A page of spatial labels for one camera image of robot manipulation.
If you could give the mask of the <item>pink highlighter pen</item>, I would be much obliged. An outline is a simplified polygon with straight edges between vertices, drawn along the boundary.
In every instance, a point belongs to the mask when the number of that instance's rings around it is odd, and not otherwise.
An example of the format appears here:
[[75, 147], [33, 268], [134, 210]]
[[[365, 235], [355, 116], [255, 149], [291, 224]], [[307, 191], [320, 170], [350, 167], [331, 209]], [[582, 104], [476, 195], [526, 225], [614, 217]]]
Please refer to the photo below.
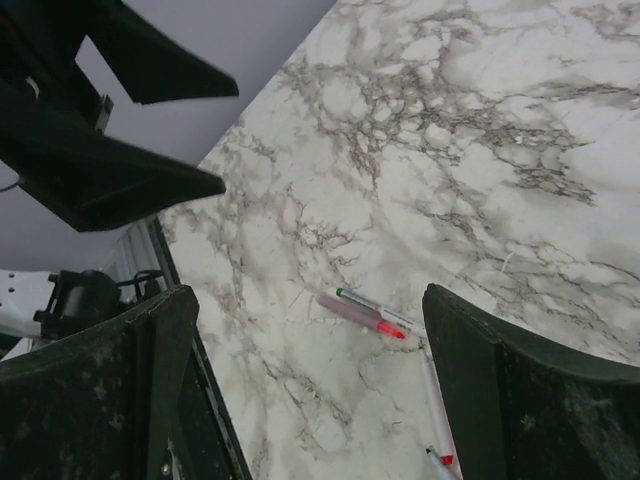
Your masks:
[[380, 334], [404, 340], [405, 334], [396, 327], [386, 323], [380, 317], [374, 317], [372, 314], [366, 313], [364, 310], [352, 307], [351, 305], [331, 297], [326, 294], [320, 294], [316, 297], [316, 301], [322, 307], [336, 313], [337, 315], [349, 319], [360, 325], [377, 331]]

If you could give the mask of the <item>white pen blue end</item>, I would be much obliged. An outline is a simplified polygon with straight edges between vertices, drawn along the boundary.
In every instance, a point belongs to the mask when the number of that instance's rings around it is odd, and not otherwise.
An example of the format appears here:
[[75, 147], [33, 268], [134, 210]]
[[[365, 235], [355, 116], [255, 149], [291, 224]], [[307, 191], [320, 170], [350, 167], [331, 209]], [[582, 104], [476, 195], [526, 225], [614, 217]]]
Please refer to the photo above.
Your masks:
[[441, 457], [432, 446], [426, 449], [426, 453], [435, 467], [439, 480], [459, 480], [455, 472], [442, 462]]

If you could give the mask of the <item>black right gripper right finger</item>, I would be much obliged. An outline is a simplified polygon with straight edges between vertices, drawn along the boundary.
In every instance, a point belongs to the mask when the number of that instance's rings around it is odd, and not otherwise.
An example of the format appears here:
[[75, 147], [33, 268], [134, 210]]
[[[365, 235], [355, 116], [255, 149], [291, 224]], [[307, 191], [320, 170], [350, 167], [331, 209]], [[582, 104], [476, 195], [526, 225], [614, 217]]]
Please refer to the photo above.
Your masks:
[[639, 369], [556, 343], [443, 286], [424, 323], [466, 479], [636, 479]]

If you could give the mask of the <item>white pen green end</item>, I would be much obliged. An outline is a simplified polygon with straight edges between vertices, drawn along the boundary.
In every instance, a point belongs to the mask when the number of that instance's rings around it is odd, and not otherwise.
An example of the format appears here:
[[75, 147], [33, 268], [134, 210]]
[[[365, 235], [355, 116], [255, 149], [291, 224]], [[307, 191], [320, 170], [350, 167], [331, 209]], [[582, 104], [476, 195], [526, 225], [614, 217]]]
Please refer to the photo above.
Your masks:
[[390, 309], [389, 307], [384, 306], [383, 304], [377, 303], [344, 288], [338, 288], [336, 290], [336, 295], [377, 312], [387, 322], [403, 327], [417, 336], [427, 338], [426, 328], [423, 324], [419, 324], [416, 320], [406, 317], [405, 315], [398, 313]]

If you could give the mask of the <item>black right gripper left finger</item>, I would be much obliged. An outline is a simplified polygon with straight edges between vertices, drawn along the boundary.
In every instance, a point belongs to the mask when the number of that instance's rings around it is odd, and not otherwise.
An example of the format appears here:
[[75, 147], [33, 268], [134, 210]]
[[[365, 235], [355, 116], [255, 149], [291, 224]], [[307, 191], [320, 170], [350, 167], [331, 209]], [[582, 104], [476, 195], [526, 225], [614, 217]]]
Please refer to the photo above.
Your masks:
[[158, 478], [198, 312], [179, 285], [2, 362], [2, 478]]

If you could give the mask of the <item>white pen red end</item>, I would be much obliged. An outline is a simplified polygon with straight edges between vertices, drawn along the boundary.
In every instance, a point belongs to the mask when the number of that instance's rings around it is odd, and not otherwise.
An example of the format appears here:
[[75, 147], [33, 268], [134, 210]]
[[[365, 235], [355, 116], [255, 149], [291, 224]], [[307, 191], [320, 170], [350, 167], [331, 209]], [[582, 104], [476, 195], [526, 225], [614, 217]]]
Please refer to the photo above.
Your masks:
[[431, 356], [425, 351], [422, 351], [421, 359], [423, 361], [428, 405], [435, 432], [435, 444], [430, 446], [436, 450], [438, 455], [441, 457], [442, 462], [449, 466], [459, 479], [461, 479], [460, 465], [441, 395], [435, 364]]

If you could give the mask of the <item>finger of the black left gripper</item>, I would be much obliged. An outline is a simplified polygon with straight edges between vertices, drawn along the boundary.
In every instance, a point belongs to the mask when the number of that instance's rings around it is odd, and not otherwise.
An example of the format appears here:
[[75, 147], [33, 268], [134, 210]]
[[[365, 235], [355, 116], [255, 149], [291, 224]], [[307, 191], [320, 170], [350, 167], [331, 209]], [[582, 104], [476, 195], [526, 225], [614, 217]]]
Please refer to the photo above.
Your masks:
[[136, 103], [237, 97], [234, 78], [174, 42], [121, 1], [81, 1], [87, 35]]
[[7, 83], [1, 160], [25, 192], [79, 232], [117, 229], [226, 190], [217, 175], [99, 134]]

